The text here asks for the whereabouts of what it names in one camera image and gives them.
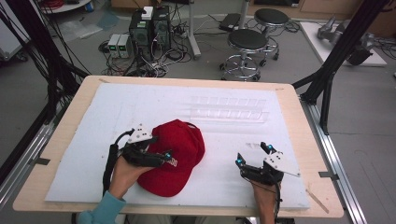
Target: teal sleeve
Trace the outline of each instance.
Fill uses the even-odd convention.
[[[93,211],[84,211],[78,216],[78,224],[114,224],[116,216],[126,204],[106,191],[102,201]]]

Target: table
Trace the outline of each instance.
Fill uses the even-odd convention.
[[[80,212],[93,209],[96,203],[49,203],[44,199],[56,174],[59,161],[89,107],[96,89],[101,83],[132,83],[138,85],[187,86],[208,88],[235,88],[275,91],[290,141],[304,176],[304,185],[311,207],[307,210],[281,210],[280,217],[341,217],[344,214],[330,178],[321,178],[318,172],[327,171],[309,123],[290,84],[233,82],[196,79],[147,78],[147,77],[86,77],[74,100],[66,110],[53,136],[41,154],[49,159],[48,165],[37,164],[30,173],[13,207],[17,211]],[[186,216],[257,216],[255,209],[238,207],[159,206],[127,204],[122,213],[168,214]]]

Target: red baseball cap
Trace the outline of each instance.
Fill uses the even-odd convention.
[[[204,156],[204,138],[195,125],[179,119],[154,128],[152,135],[158,136],[158,140],[149,145],[148,152],[163,153],[172,149],[172,160],[145,172],[139,176],[137,183],[153,194],[175,196],[183,190],[192,169]]]

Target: cap logo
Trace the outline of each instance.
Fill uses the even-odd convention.
[[[177,160],[175,160],[175,158],[172,158],[172,160],[167,161],[167,162],[168,162],[169,164],[171,164],[171,165],[177,167]]]

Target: white board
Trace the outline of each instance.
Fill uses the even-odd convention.
[[[303,27],[305,36],[309,39],[309,43],[311,44],[312,48],[315,50],[315,53],[319,57],[320,61],[324,63],[327,57],[329,57],[330,52],[332,51],[333,44],[331,44],[327,39],[319,39],[317,37],[318,28],[320,28],[322,25],[313,22],[304,22],[304,21],[300,22],[300,24]],[[379,67],[379,66],[387,65],[387,63],[381,58],[381,56],[379,56],[373,49],[371,49],[370,52],[373,53],[373,55],[367,58],[363,63],[359,64],[359,66]],[[351,64],[345,61],[343,65],[351,65]]]
[[[240,113],[221,116],[224,110]],[[159,197],[135,184],[124,196],[127,203],[254,207],[252,187],[235,165],[237,152],[247,164],[262,166],[264,151],[259,145],[266,142],[298,165],[274,91],[105,83],[64,153],[46,201],[99,202],[110,144],[140,123],[152,130],[173,119],[201,129],[206,149],[202,161],[178,195]],[[302,178],[285,175],[283,208],[309,208]]]

